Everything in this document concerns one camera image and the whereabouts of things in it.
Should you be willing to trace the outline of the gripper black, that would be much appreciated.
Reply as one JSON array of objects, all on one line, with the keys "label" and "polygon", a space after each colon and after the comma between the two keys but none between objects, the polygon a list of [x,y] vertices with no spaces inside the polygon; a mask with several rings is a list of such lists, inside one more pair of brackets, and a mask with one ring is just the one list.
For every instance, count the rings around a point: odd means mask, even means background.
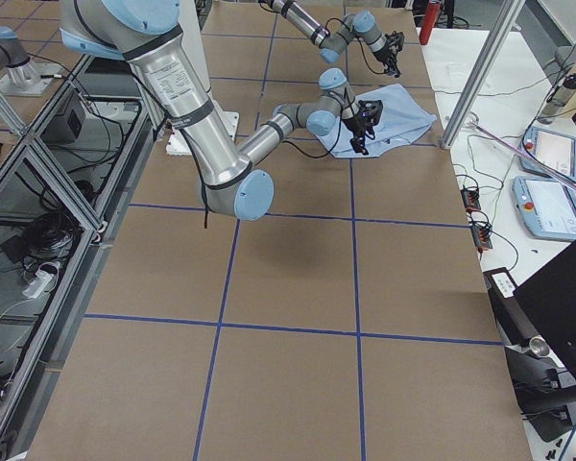
[{"label": "gripper black", "polygon": [[365,154],[365,138],[374,139],[374,116],[369,112],[357,112],[346,120],[346,127],[352,132],[350,146],[357,155]]},{"label": "gripper black", "polygon": [[384,65],[384,73],[399,78],[401,71],[397,64],[397,55],[401,51],[401,42],[387,40],[373,55]]}]

